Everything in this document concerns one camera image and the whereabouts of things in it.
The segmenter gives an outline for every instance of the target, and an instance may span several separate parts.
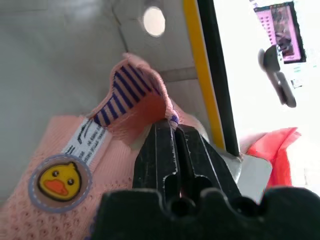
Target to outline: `white label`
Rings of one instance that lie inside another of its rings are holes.
[[[107,133],[108,131],[96,124],[93,119],[85,118],[62,153],[76,156],[89,166]]]

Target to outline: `duck patch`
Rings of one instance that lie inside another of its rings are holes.
[[[92,184],[88,166],[69,154],[58,154],[44,160],[31,175],[30,199],[40,209],[64,213],[79,205]]]

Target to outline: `red object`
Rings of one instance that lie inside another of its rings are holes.
[[[267,133],[248,149],[248,155],[263,158],[272,164],[267,188],[292,186],[287,147],[300,136],[297,127],[283,128]]]

